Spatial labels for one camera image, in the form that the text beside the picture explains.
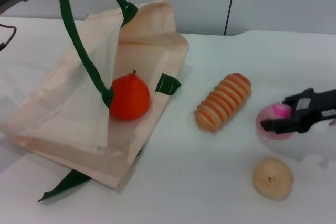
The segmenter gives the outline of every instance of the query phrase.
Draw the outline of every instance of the white table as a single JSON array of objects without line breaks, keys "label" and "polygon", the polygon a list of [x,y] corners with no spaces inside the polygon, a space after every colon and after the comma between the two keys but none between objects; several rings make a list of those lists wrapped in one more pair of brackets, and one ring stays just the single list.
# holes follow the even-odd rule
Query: white table
[{"label": "white table", "polygon": [[[0,117],[5,117],[42,80],[70,40],[60,20],[2,17],[0,23],[18,28],[0,52]],[[0,41],[10,32],[1,29]],[[90,181],[38,204],[69,169],[2,137],[2,223],[334,223],[336,127],[318,123],[307,134],[262,144],[254,119],[261,107],[286,95],[308,87],[336,88],[336,35],[250,31],[233,37],[185,37],[190,50],[179,78],[183,85],[123,192]],[[251,80],[250,100],[221,132],[201,132],[193,110],[220,79],[234,72]],[[253,166],[266,156],[280,157],[293,171],[294,189],[285,201],[265,199],[252,186]]]}]

